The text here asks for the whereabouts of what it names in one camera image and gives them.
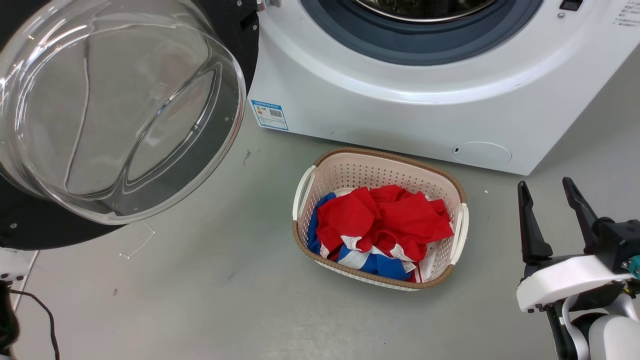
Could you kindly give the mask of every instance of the floor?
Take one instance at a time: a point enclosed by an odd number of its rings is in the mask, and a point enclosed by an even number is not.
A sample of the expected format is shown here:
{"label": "floor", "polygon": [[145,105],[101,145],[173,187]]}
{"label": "floor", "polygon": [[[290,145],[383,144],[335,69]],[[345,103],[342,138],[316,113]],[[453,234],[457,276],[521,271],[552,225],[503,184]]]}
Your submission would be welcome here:
{"label": "floor", "polygon": [[[515,299],[516,184],[529,184],[556,254],[583,245],[563,176],[598,215],[638,218],[638,69],[640,51],[529,177],[426,160],[462,182],[471,213],[465,251],[437,288],[379,288],[306,258],[291,236],[294,191],[340,144],[261,129],[248,113],[193,195],[146,222],[41,252],[27,290],[55,315],[64,360],[552,359],[547,317],[521,313]],[[16,355],[52,359],[46,314],[22,299],[19,318]]]}

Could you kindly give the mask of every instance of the plastic basket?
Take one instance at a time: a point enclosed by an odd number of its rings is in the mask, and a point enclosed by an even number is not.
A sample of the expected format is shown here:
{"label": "plastic basket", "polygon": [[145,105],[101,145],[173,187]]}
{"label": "plastic basket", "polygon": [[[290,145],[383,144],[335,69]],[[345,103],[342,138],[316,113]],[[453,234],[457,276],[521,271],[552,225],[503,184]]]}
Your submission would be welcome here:
{"label": "plastic basket", "polygon": [[[307,248],[309,220],[317,202],[341,189],[379,188],[396,184],[410,192],[422,191],[429,199],[443,199],[452,219],[454,236],[437,245],[431,274],[422,282],[399,281],[368,274],[325,259]],[[293,201],[293,236],[316,263],[354,279],[404,291],[432,288],[453,271],[467,239],[469,212],[464,189],[453,176],[416,160],[380,151],[345,148],[329,152],[300,179]]]}

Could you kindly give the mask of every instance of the white basket handle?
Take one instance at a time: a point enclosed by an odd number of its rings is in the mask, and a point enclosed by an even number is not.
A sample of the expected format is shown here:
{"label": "white basket handle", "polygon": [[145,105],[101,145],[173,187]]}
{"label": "white basket handle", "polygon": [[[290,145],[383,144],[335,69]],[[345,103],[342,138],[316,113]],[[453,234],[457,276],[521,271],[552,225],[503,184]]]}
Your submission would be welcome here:
{"label": "white basket handle", "polygon": [[[309,196],[309,191],[311,190],[311,184],[314,182],[314,178],[316,175],[314,174],[314,170],[316,169],[315,165],[312,165],[310,168],[305,171],[305,174],[302,175],[300,182],[298,183],[298,188],[296,189],[296,196],[293,198],[293,221],[298,221],[298,218],[302,216],[302,208],[301,206],[307,202],[307,197]],[[300,197],[302,193],[305,193],[302,201],[300,201]]]}
{"label": "white basket handle", "polygon": [[458,208],[458,221],[456,222],[456,233],[453,238],[453,246],[451,248],[451,265],[455,265],[462,254],[462,249],[467,241],[467,233],[469,232],[469,209],[463,202]]}

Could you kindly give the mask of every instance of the blue and white sticker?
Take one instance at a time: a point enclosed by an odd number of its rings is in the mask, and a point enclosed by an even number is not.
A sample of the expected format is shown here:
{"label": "blue and white sticker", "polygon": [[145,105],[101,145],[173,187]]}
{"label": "blue and white sticker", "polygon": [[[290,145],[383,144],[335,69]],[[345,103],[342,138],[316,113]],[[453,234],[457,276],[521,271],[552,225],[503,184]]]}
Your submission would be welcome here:
{"label": "blue and white sticker", "polygon": [[261,126],[289,131],[289,126],[284,119],[284,112],[280,105],[256,100],[251,100],[251,103],[253,104],[255,116],[258,118]]}

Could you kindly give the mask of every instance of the teal connector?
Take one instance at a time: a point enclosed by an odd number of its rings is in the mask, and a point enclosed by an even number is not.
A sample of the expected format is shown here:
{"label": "teal connector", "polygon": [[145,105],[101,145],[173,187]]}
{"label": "teal connector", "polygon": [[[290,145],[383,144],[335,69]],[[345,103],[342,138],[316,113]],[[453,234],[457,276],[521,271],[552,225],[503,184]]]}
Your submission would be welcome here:
{"label": "teal connector", "polygon": [[640,280],[640,255],[636,255],[629,259],[629,272],[636,277],[636,279]]}

